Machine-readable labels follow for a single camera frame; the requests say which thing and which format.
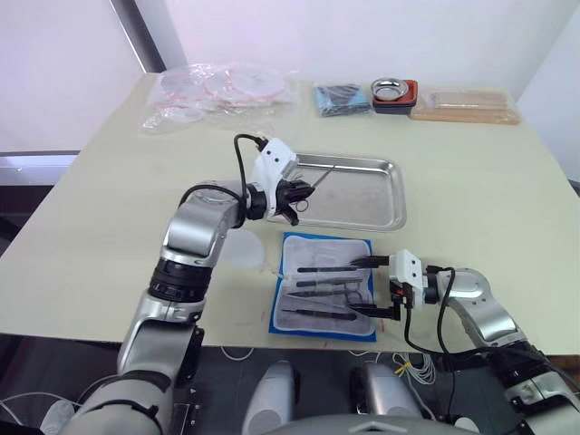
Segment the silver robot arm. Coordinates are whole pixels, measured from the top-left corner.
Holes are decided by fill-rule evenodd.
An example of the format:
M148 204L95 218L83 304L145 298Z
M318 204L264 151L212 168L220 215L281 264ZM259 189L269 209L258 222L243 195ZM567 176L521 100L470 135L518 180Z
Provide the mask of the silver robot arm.
M260 154L246 184L237 141L253 140ZM246 218L298 217L291 204L314 188L286 179L296 155L280 140L235 138L242 183L208 182L189 189L169 223L159 262L121 346L118 376L87 399L65 435L160 435L168 432L173 389L191 380L204 332L197 326L213 267L227 231Z
M427 274L443 299L450 271ZM525 418L518 433L577 433L580 401L546 357L532 346L517 323L491 294L488 280L473 269L457 269L448 306L455 311L477 348L498 348L484 362L505 388L505 398Z
M531 345L506 309L491 293L489 281L473 269L427 266L407 250L391 256L366 257L367 266L389 266L392 306L351 305L362 314L401 320L401 305L411 312L424 304L446 305L459 315L476 349L449 356L411 343L429 353L443 371L490 366L505 388L506 400L524 414L518 433L544 435L580 430L580 401L547 358Z

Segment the clear plastic bag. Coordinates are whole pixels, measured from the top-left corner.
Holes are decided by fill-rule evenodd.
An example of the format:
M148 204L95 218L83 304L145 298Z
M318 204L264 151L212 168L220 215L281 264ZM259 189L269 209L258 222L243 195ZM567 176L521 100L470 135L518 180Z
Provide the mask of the clear plastic bag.
M409 115L420 121L518 124L521 116L511 97L498 91L420 88Z
M291 80L252 63L199 63L163 72L140 131L160 134L207 121L233 130L271 132L269 122L297 101Z

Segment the metal tray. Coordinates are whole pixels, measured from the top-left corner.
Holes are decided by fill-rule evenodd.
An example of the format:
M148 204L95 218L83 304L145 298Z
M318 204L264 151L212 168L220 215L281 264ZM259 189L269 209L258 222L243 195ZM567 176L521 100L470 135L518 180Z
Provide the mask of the metal tray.
M300 225L381 232L405 225L402 174L393 162L315 154L298 154L298 159L290 179L314 183L334 166L308 199L306 211L298 211ZM298 204L297 209L305 206ZM270 220L285 222L283 217Z

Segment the black wire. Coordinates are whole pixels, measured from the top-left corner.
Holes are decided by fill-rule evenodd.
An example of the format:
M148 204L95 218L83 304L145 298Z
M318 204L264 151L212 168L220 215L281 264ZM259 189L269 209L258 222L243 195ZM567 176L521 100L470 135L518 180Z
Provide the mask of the black wire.
M234 150L236 151L237 165L239 167L239 177L242 184L242 195L241 196L238 195L236 192L230 190L229 188L222 188L221 186L215 186L213 184L198 184L197 186L188 188L185 191L185 193L181 197L181 200L179 201L179 205L187 201L189 195L191 195L196 190L210 189L224 192L227 193L229 196L235 198L238 203L237 223L233 228L240 228L242 225L244 225L244 222L246 221L247 185L246 185L246 170L244 169L244 161L242 160L242 154L239 150L238 142L240 139L250 139L253 142L255 142L258 146L264 144L265 140L258 138L257 136L252 136L250 134L237 134L234 137Z
M455 371L451 372L451 394L449 395L449 402L447 403L447 415L451 421L451 404L453 403L453 396L455 395Z
M256 145L260 146L264 143L264 140L258 138L257 136L252 136L251 134L237 134L234 137L234 149L236 150L237 165L239 166L239 178L242 183L242 200L240 202L240 209L242 210L239 214L239 219L235 228L240 228L244 225L246 220L246 206L247 206L247 188L246 188L246 171L244 170L244 161L242 160L242 153L239 150L239 140L240 139L250 139Z
M449 364L451 367L451 394L449 395L449 401L447 403L447 415L449 420L451 420L451 404L453 403L453 396L455 395L455 370L453 368L451 358L450 358L450 351L445 345L443 341L443 316L445 315L445 309L447 308L447 301L450 298L451 288L453 287L453 282L455 281L455 269L453 267L448 267L447 269L451 272L451 276L449 277L449 282L447 284L447 289L445 290L445 295L441 300L441 307L439 309L439 316L437 317L437 339L439 340L439 346L441 350L445 354L444 358L446 358L446 364Z
M449 355L450 351L445 346L443 342L443 316L445 315L445 309L447 308L447 301L450 298L451 288L453 287L453 282L455 281L455 269L453 267L448 267L443 270L449 270L451 272L451 276L449 277L449 282L447 284L447 289L445 290L445 295L443 295L443 299L441 300L441 307L439 309L439 316L437 317L437 338L439 340L439 346L443 350L443 353Z
M235 198L238 202L240 202L242 200L242 198L236 192L230 190L229 188L222 188L221 186L216 186L214 184L197 184L196 186L188 188L185 191L185 193L183 194L183 196L179 200L179 205L181 205L185 201L187 201L189 198L189 195L191 195L193 192L195 192L196 190L203 190L203 189L218 190L220 192L227 193L229 196Z

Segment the beige tabletop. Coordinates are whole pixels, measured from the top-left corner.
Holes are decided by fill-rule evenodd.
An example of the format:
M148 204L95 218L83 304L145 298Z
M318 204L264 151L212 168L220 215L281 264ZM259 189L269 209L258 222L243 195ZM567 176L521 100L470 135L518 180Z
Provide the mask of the beige tabletop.
M201 180L237 179L232 138L244 126L236 120L233 130L201 122L169 134L138 133L154 81L154 75L143 78L0 258L0 332L121 341L181 193ZM305 93L295 115L269 121L264 130L295 150L387 159L401 167L403 229L298 231L369 238L375 254L408 248L430 264L477 269L532 343L546 353L580 353L580 201L524 122L378 114L320 119ZM256 154L248 147L245 155L250 171ZM290 227L250 222L245 229L261 238L268 262L277 266ZM385 273L375 275L375 286L387 304ZM270 334L275 286L267 271L218 264L201 321L204 344L409 349L394 321L377 323L377 343ZM411 337L437 348L437 308L415 313ZM450 310L446 316L449 348L469 348L459 318Z

